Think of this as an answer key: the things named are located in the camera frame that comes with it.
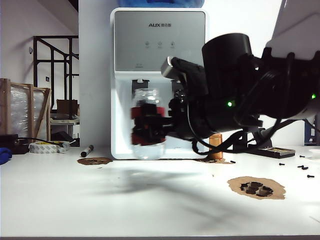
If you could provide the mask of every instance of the marker pen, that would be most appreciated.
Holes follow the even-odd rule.
[[[93,145],[89,145],[85,150],[81,152],[81,157],[86,157],[94,149]]]

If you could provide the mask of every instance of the cork pad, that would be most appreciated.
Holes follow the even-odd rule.
[[[208,160],[208,159],[200,159],[199,162],[206,163],[206,164],[233,164],[232,162],[226,161],[224,158],[215,159],[215,160]]]
[[[242,176],[228,181],[232,191],[254,199],[285,199],[285,187],[268,178]]]
[[[81,158],[77,162],[83,165],[99,165],[99,164],[108,164],[112,162],[112,160],[107,157],[87,157],[87,158]]]

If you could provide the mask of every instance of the copper cylinder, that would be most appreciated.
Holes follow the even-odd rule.
[[[221,133],[215,133],[209,137],[209,144],[213,146],[218,146],[222,143],[222,134]],[[216,153],[211,153],[207,156],[207,159],[211,160],[218,160],[223,158],[223,152],[216,152]]]

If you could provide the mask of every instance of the white table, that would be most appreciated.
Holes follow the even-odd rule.
[[[299,158],[310,156],[308,147],[294,149],[296,156],[285,159],[224,154],[236,164],[118,160],[82,165],[79,148],[14,155],[0,168],[1,237],[319,239],[320,161]],[[106,152],[95,149],[88,157]],[[297,168],[302,164],[309,169]],[[285,186],[285,199],[233,192],[227,181],[242,176],[277,181]]]

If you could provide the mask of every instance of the black cable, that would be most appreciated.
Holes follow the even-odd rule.
[[[39,139],[39,138],[35,138],[35,137],[18,137],[18,139],[37,140],[37,141],[44,142],[44,143],[47,143],[47,144],[57,145],[57,146],[62,147],[62,148],[64,147],[62,143],[55,143],[55,142],[52,142],[52,141],[47,141],[47,140],[43,140],[43,139]]]
[[[302,119],[302,121],[304,121],[306,124],[308,124],[311,128],[313,128],[314,130],[316,130],[318,133],[320,133],[320,129],[316,128],[315,126],[313,126],[308,119]]]
[[[292,53],[292,52],[287,55],[287,65],[286,65],[286,67],[287,67],[286,70],[287,71],[286,71],[286,78],[285,78],[285,80],[286,80],[285,83],[286,84],[285,84],[285,92],[284,92],[284,101],[283,101],[282,107],[280,109],[280,114],[282,116],[276,119],[273,127],[270,129],[269,133],[264,137],[264,139],[262,141],[260,141],[259,143],[257,143],[256,145],[253,145],[251,147],[237,149],[237,150],[228,150],[228,149],[220,148],[220,146],[223,143],[220,144],[219,146],[213,146],[211,144],[206,143],[205,141],[203,141],[196,134],[196,132],[192,128],[191,121],[190,121],[189,103],[188,103],[188,105],[187,105],[187,119],[188,119],[188,124],[189,124],[189,127],[190,127],[190,129],[192,131],[192,134],[193,134],[194,138],[196,139],[196,141],[198,141],[202,145],[204,145],[204,146],[206,146],[208,148],[211,148],[211,150],[209,150],[209,151],[199,152],[199,149],[197,147],[197,142],[196,141],[192,141],[192,149],[193,149],[193,151],[195,153],[199,154],[199,155],[208,155],[208,154],[211,154],[211,153],[216,153],[217,151],[218,152],[225,152],[225,153],[234,153],[234,154],[236,154],[236,153],[247,153],[247,152],[250,152],[252,150],[258,149],[260,146],[262,146],[264,143],[266,143],[273,136],[273,134],[277,131],[277,129],[278,129],[280,123],[281,123],[281,120],[283,118],[283,113],[284,113],[284,111],[285,111],[285,109],[286,109],[286,107],[288,105],[288,102],[289,102],[289,94],[290,94],[290,86],[291,86],[291,67],[292,67],[294,58],[295,58],[295,54]],[[228,139],[230,139],[232,136],[235,136],[235,134],[241,133],[241,132],[243,132],[243,131],[238,131],[238,132],[234,133]]]
[[[268,81],[271,81],[276,76],[280,75],[281,73],[276,70],[267,71],[259,81],[257,81],[253,87],[249,90],[246,98],[241,102],[239,105],[236,113],[234,114],[234,120],[238,125],[242,125],[243,119],[247,116],[256,102],[257,98],[261,95],[262,91],[265,89],[265,85]]]
[[[255,138],[251,138],[249,141],[247,141],[246,143],[251,143],[252,141],[256,140]]]

